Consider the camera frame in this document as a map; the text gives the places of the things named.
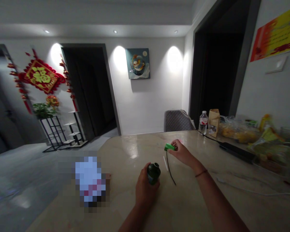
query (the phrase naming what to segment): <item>chair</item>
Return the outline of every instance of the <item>chair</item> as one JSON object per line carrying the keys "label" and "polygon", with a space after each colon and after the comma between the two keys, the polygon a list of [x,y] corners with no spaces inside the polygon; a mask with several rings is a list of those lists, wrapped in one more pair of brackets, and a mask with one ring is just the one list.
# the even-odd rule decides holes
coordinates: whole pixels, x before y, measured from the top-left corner
{"label": "chair", "polygon": [[184,110],[168,110],[164,113],[164,132],[195,130]]}

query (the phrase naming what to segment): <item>bottle cap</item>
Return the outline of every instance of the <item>bottle cap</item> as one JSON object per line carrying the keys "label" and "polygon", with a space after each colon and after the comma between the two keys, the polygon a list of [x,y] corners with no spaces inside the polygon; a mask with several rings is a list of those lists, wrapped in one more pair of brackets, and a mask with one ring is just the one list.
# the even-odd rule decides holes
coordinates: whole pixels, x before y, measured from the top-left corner
{"label": "bottle cap", "polygon": [[171,144],[167,143],[164,147],[164,150],[167,151],[168,149],[175,150],[175,147],[172,146]]}

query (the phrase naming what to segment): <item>chinese knot decoration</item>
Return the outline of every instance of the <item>chinese knot decoration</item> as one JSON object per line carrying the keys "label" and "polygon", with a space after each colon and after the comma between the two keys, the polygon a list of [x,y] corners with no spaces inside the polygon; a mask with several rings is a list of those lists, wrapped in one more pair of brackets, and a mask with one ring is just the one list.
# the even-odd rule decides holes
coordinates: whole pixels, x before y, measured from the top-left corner
{"label": "chinese knot decoration", "polygon": [[53,107],[53,109],[55,109],[55,106],[59,106],[59,101],[54,95],[48,95],[46,97],[46,102],[49,103]]}
{"label": "chinese knot decoration", "polygon": [[34,85],[46,94],[53,94],[61,83],[65,83],[65,78],[38,59],[34,49],[33,53],[35,60],[31,60],[31,63],[24,69],[25,72],[19,74],[19,79],[24,83]]}

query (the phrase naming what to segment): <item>light switch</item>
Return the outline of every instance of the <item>light switch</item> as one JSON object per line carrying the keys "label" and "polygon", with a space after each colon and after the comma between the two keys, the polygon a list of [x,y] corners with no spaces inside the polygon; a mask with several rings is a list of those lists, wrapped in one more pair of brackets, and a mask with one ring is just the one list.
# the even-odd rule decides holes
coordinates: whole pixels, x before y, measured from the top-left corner
{"label": "light switch", "polygon": [[266,74],[268,73],[275,73],[275,72],[281,72],[284,69],[284,65],[286,63],[288,56],[280,56],[280,57],[274,57],[269,60],[266,68]]}

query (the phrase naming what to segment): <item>plant stand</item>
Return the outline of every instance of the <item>plant stand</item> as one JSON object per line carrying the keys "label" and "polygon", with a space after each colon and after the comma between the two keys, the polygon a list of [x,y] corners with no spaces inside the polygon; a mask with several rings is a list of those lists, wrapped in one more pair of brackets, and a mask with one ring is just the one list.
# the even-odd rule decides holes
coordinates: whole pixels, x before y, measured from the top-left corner
{"label": "plant stand", "polygon": [[[82,134],[82,131],[81,131],[81,127],[80,127],[80,124],[79,124],[77,116],[76,116],[77,112],[78,111],[69,112],[69,113],[73,113],[74,114],[75,122],[70,122],[70,123],[64,124],[64,126],[68,126],[70,128],[71,134],[69,134],[69,136],[73,137],[73,139],[67,140],[67,141],[64,142],[65,145],[70,145],[69,147],[66,147],[64,149],[79,148],[79,147],[84,146],[86,143],[88,143],[87,140],[84,140],[84,137],[83,137],[83,134]],[[71,126],[72,124],[75,124],[75,123],[77,124],[78,132],[74,132],[73,128]]]}
{"label": "plant stand", "polygon": [[[46,118],[46,119],[40,119],[40,122],[43,126],[43,129],[48,137],[48,140],[49,142],[51,143],[51,147],[47,148],[46,150],[44,150],[43,152],[50,152],[50,151],[56,151],[58,150],[61,146],[64,145],[63,143],[63,140],[61,139],[61,136],[60,134],[63,135],[64,137],[64,141],[66,141],[66,137],[64,135],[64,130],[62,129],[61,127],[61,124],[58,120],[58,117],[57,116],[54,116],[54,117],[51,117],[51,118]],[[50,130],[51,130],[51,133],[49,134],[45,128],[45,125],[44,123],[47,123]]]}

